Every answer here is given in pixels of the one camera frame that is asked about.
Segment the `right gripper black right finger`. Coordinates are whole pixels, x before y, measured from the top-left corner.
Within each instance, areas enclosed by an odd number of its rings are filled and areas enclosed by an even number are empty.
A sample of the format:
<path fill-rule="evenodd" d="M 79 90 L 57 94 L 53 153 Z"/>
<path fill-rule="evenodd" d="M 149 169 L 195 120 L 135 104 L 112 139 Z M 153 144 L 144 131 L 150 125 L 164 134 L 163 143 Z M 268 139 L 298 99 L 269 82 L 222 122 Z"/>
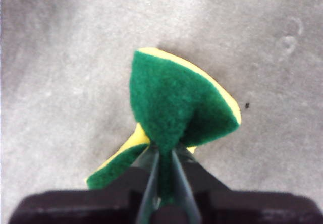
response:
<path fill-rule="evenodd" d="M 284 192 L 232 190 L 185 147 L 172 151 L 172 164 L 175 200 L 189 223 L 322 223 L 313 200 Z"/>

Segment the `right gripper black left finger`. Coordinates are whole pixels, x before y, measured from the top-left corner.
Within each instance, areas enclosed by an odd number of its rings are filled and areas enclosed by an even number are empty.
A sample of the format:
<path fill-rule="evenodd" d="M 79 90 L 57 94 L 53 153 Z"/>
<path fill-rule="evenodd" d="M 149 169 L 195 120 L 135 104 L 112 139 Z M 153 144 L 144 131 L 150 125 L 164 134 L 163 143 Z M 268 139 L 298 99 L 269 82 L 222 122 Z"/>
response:
<path fill-rule="evenodd" d="M 25 197 L 10 223 L 148 223 L 158 208 L 156 146 L 107 187 L 47 191 Z"/>

